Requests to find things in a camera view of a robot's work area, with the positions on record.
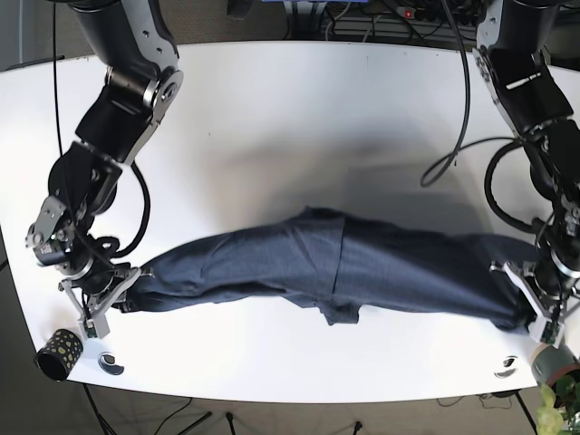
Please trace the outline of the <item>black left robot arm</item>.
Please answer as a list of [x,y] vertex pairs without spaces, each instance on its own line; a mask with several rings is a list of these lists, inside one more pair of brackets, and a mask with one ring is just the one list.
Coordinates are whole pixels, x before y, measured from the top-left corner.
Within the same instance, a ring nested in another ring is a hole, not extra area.
[[[542,48],[559,14],[558,1],[477,1],[473,55],[499,112],[515,137],[491,158],[486,201],[504,223],[534,236],[533,245],[497,235],[464,242],[502,273],[498,284],[516,311],[496,326],[527,331],[555,348],[564,341],[566,305],[579,285],[579,128],[574,111],[549,71]],[[499,162],[522,149],[536,191],[552,207],[546,220],[526,223],[497,203],[492,183]]]

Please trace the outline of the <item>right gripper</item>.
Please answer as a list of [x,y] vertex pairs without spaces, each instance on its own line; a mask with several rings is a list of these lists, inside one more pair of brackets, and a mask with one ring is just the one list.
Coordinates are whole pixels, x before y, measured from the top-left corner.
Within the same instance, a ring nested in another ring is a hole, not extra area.
[[110,333],[106,313],[113,306],[119,311],[138,311],[139,293],[135,283],[143,275],[139,267],[90,272],[63,279],[58,289],[64,292],[78,312],[78,329],[83,341],[102,339]]

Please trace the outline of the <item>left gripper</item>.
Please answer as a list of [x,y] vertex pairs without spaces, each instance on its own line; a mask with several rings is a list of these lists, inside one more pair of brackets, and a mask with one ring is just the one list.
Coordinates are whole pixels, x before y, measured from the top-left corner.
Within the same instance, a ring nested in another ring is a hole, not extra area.
[[536,343],[560,347],[564,341],[567,300],[575,294],[576,272],[560,270],[550,261],[492,262],[491,270],[504,273],[525,297],[532,314],[527,322],[530,338]]

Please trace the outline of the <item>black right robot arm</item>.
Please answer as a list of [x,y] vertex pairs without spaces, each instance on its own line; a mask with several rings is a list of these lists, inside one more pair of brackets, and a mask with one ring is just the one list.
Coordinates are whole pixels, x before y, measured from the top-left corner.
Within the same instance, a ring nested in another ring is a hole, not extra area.
[[26,245],[39,264],[63,275],[61,291],[79,313],[83,339],[102,338],[106,312],[123,302],[142,275],[126,257],[141,242],[140,227],[122,246],[116,237],[93,237],[94,219],[113,203],[124,167],[160,126],[183,82],[179,52],[156,1],[72,1],[85,37],[106,65],[104,85],[61,150],[48,179],[48,195]]

